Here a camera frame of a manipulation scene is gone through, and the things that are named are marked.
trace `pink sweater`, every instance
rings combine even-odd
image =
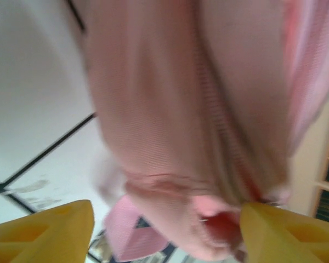
[[[218,260],[239,249],[244,202],[287,201],[290,141],[307,127],[295,122],[313,117],[298,102],[314,101],[308,86],[290,93],[303,64],[286,81],[285,40],[291,52],[300,41],[282,37],[284,11],[271,0],[92,1],[90,86],[131,198],[106,220],[121,261],[140,257],[121,255],[142,245],[126,240],[139,214],[192,256]]]

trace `pink garment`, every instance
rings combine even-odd
[[[320,1],[312,2],[328,10]],[[284,44],[297,54],[287,60],[290,91],[284,11],[282,2],[270,0],[92,2],[89,79],[105,141],[140,214],[196,258],[239,252],[244,202],[287,201],[288,142],[296,144],[313,117],[305,107],[321,101],[298,83],[315,74],[314,64],[326,68],[329,62],[309,66],[303,59],[300,43],[307,46],[312,38],[299,36],[304,17],[294,13],[299,24],[290,27],[293,37],[286,34]],[[312,14],[323,18],[321,24],[329,19],[329,12]],[[317,36],[321,42],[323,34]],[[317,72],[320,81],[325,76]],[[132,246],[138,242],[141,249],[143,239],[119,207],[106,218],[106,233],[115,256],[125,261],[134,255],[124,256],[121,244],[132,237]],[[154,251],[142,248],[136,257]]]
[[[329,94],[329,0],[296,1],[299,10],[293,22],[297,34],[289,39],[295,43],[289,65],[291,152]]]
[[[107,237],[112,241],[112,253],[117,256],[118,262],[152,255],[168,245],[154,228],[136,228],[140,216],[128,195],[125,195],[105,218]]]

